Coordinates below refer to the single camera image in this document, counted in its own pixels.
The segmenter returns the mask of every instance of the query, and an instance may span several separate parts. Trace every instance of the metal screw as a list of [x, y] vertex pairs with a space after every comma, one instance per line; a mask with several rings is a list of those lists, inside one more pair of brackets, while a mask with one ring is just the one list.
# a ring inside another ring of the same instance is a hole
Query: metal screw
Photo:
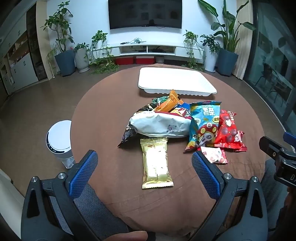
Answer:
[[32, 177], [31, 178], [31, 182], [33, 182], [33, 183], [36, 182], [37, 180], [38, 180], [38, 177]]
[[259, 181], [259, 179], [258, 179], [258, 177], [253, 176], [252, 177], [252, 181], [255, 182], [255, 183], [257, 183]]
[[229, 180], [232, 178], [232, 175], [230, 173], [225, 173], [224, 177]]
[[64, 179], [66, 177], [66, 174], [61, 172], [60, 174], [58, 174], [57, 176], [59, 179]]

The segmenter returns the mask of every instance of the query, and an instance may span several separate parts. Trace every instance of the red storage box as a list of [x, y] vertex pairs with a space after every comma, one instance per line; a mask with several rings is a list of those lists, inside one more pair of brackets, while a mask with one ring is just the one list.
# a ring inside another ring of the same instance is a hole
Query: red storage box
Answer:
[[115, 59], [116, 64], [133, 64], [133, 57], [119, 57]]
[[136, 64], [154, 64], [154, 56], [137, 56]]

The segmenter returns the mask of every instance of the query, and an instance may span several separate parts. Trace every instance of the white tv cabinet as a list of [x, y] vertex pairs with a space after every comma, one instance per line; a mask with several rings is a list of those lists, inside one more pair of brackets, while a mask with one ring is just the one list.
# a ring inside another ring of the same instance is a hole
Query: white tv cabinet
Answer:
[[[159, 42], [143, 42], [140, 44], [109, 44], [108, 47], [112, 47], [109, 52], [116, 57], [128, 55], [162, 55], [167, 59], [176, 60], [190, 57], [190, 49], [186, 48], [184, 43], [163, 44]], [[202, 63], [204, 50], [197, 46], [194, 46], [192, 49], [195, 60]], [[107, 54], [104, 49], [95, 49], [94, 51], [95, 58], [102, 58]]]

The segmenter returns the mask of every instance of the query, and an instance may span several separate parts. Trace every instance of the pile of snacks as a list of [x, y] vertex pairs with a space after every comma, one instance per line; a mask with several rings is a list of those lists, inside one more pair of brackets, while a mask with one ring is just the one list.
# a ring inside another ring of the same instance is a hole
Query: pile of snacks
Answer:
[[201, 151], [211, 163], [226, 164], [225, 150], [247, 151], [243, 132], [237, 130], [233, 113], [220, 109], [221, 102], [184, 103], [172, 90], [169, 96], [152, 100], [129, 120], [122, 141], [140, 135], [144, 177], [142, 188], [173, 186], [168, 171], [168, 138], [189, 136], [185, 151]]

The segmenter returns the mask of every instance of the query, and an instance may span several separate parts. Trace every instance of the white snack bag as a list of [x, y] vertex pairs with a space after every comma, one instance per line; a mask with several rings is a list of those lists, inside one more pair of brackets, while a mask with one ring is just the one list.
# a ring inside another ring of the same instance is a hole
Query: white snack bag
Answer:
[[189, 135], [191, 119], [173, 113], [143, 111], [130, 118], [137, 133], [149, 137], [182, 138]]

